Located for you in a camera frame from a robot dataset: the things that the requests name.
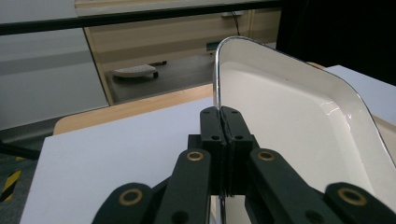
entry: yellow black hazard tape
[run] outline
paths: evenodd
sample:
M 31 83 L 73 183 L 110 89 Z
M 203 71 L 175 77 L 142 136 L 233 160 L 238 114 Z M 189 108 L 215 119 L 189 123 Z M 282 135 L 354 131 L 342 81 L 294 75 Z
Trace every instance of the yellow black hazard tape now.
M 8 176 L 4 189 L 0 195 L 0 202 L 11 200 L 15 186 L 17 185 L 20 176 L 21 176 L 21 171 L 16 171 Z

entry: white ceramic dish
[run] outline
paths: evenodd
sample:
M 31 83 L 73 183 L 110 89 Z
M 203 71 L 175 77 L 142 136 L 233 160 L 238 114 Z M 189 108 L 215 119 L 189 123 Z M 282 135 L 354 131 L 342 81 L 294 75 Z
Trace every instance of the white ceramic dish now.
M 219 45 L 215 103 L 239 110 L 260 146 L 313 188 L 364 188 L 396 211 L 396 169 L 363 100 L 343 79 L 244 37 Z

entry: black cable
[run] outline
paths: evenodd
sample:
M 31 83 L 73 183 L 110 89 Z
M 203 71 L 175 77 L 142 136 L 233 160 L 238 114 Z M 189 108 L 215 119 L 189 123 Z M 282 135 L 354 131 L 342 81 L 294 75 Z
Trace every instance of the black cable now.
M 289 41 L 289 43 L 288 43 L 287 49 L 290 48 L 291 40 L 292 40 L 295 36 L 297 36 L 297 32 L 299 31 L 299 28 L 300 28 L 301 24 L 303 23 L 304 15 L 306 14 L 306 11 L 307 11 L 307 9 L 308 9 L 308 5 L 309 5 L 309 0 L 306 0 L 306 1 L 305 1 L 305 4 L 304 4 L 303 12 L 301 13 L 300 17 L 298 18 L 297 23 L 296 23 L 296 25 L 294 26 L 294 29 L 293 29 L 293 31 L 292 31 L 292 34 L 291 34 L 290 41 Z
M 236 32 L 238 33 L 238 35 L 241 35 L 241 34 L 239 33 L 238 17 L 236 16 L 236 14 L 235 14 L 234 11 L 232 11 L 231 14 L 233 14 L 233 21 L 235 21 Z
M 0 153 L 4 153 L 11 156 L 23 157 L 29 160 L 38 160 L 40 157 L 40 151 L 33 150 L 25 147 L 16 147 L 10 144 L 5 144 L 0 140 Z

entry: floor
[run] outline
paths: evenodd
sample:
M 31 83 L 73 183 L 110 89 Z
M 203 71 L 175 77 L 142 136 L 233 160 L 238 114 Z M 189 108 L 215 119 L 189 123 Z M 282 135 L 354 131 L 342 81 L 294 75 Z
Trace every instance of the floor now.
M 214 55 L 198 55 L 180 60 L 168 61 L 167 64 L 154 64 L 159 72 L 153 76 L 116 78 L 108 76 L 108 81 L 116 104 L 122 104 L 170 91 L 183 90 L 212 82 Z M 0 131 L 4 143 L 19 147 L 41 150 L 46 137 L 51 136 L 53 127 L 61 119 L 50 119 L 42 122 Z M 16 157 L 0 154 L 0 188 L 2 192 L 10 175 L 1 173 L 2 168 L 14 164 Z M 35 173 L 36 161 L 22 169 L 16 182 L 12 199 L 0 202 L 0 224 L 17 224 L 25 205 L 30 185 Z

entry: wall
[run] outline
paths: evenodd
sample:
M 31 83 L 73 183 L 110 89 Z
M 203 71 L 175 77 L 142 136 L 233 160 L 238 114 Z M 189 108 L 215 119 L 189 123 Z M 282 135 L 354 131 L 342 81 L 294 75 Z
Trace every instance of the wall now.
M 0 0 L 0 23 L 76 16 L 73 0 Z M 107 105 L 82 29 L 0 36 L 0 130 Z

